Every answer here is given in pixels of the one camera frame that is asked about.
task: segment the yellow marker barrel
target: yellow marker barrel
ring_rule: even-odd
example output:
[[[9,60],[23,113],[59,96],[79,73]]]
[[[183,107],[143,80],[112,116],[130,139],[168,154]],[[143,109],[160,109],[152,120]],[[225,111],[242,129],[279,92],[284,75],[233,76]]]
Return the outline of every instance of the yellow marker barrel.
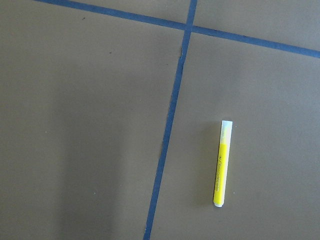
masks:
[[[213,203],[216,207],[222,207],[222,205],[225,203],[231,131],[232,121],[222,121],[213,194]]]

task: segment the blue grout line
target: blue grout line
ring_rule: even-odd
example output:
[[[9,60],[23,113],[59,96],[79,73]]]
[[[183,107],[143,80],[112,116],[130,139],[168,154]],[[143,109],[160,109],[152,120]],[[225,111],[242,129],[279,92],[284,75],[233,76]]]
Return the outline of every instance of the blue grout line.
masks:
[[[170,20],[165,20],[157,17],[145,16],[141,14],[135,14],[135,13],[130,13],[126,11],[120,11],[120,10],[115,10],[115,9],[106,8],[102,6],[90,5],[86,3],[80,3],[80,2],[69,1],[69,0],[34,0],[34,1],[53,4],[53,5],[59,5],[63,7],[72,8],[72,9],[79,9],[83,11],[113,16],[113,17],[122,18],[122,19],[133,20],[133,21],[142,22],[142,23],[159,25],[159,26],[172,28],[172,29],[188,30],[197,34],[203,34],[203,35],[213,36],[217,38],[233,40],[241,43],[262,46],[270,49],[277,49],[277,50],[305,55],[313,58],[320,58],[320,51],[317,51],[317,50],[288,45],[288,44],[279,43],[275,41],[263,40],[260,38],[244,36],[240,34],[215,30],[211,28],[192,26],[192,24],[188,25],[188,22],[187,24],[184,24],[181,22],[170,21]]]
[[[279,43],[279,42],[274,42],[274,41],[263,40],[263,39],[250,37],[250,36],[239,35],[239,34],[225,32],[225,31],[214,30],[214,29],[205,28],[201,26],[193,26],[192,32],[197,34],[203,34],[203,35],[213,36],[217,38],[222,38],[222,39],[233,40],[241,43],[262,46],[270,49],[277,49],[285,52],[306,55],[314,58],[320,58],[320,51],[288,45],[288,44]]]
[[[166,162],[166,157],[167,157],[167,152],[168,152],[168,147],[170,142],[170,135],[171,135],[171,130],[174,122],[178,95],[179,95],[179,90],[180,90],[180,85],[181,85],[181,80],[182,80],[182,75],[184,70],[184,64],[186,61],[186,56],[187,56],[189,42],[190,42],[192,25],[193,25],[195,14],[196,14],[196,7],[197,7],[197,0],[190,0],[188,17],[186,20],[186,28],[185,28],[183,39],[182,39],[182,51],[181,51],[181,56],[179,58],[178,65],[176,68],[175,80],[174,80],[172,94],[171,94],[171,101],[170,101],[170,106],[169,106],[169,111],[166,119],[164,136],[162,141],[162,151],[161,151],[161,155],[158,161],[158,166],[156,169],[156,175],[154,179],[153,190],[152,190],[152,195],[150,200],[149,211],[146,219],[143,240],[150,240],[152,226],[154,223],[159,191],[161,186],[161,180],[162,180],[162,176],[165,168],[165,162]]]
[[[186,27],[184,23],[180,23],[176,21],[170,21],[170,20],[165,20],[157,17],[145,16],[141,14],[115,10],[115,9],[102,7],[102,6],[90,5],[90,4],[80,3],[76,1],[69,1],[69,0],[34,0],[34,1],[63,6],[63,7],[72,8],[72,9],[83,10],[83,11],[97,13],[97,14],[113,16],[113,17],[122,18],[122,19],[138,21],[142,23],[159,25],[159,26],[168,27],[172,29],[185,30],[185,27]]]

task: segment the floor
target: floor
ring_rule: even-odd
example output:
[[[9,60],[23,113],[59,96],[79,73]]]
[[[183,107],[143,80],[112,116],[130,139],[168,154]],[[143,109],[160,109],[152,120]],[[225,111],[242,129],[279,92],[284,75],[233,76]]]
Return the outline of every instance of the floor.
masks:
[[[319,14],[317,0],[3,0],[0,239],[317,239]]]

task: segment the marker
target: marker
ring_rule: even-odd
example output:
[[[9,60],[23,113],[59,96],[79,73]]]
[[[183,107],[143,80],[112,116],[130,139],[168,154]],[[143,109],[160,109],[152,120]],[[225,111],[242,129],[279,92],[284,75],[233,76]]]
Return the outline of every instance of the marker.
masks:
[[[218,161],[214,183],[213,203],[221,208],[225,203],[227,170],[231,142],[232,121],[222,121]]]

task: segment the tiled floor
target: tiled floor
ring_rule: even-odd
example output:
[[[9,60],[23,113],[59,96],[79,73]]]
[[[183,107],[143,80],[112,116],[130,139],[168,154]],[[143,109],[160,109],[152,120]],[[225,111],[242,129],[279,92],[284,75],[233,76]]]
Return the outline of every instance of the tiled floor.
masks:
[[[312,0],[2,1],[0,239],[317,239],[319,14]]]

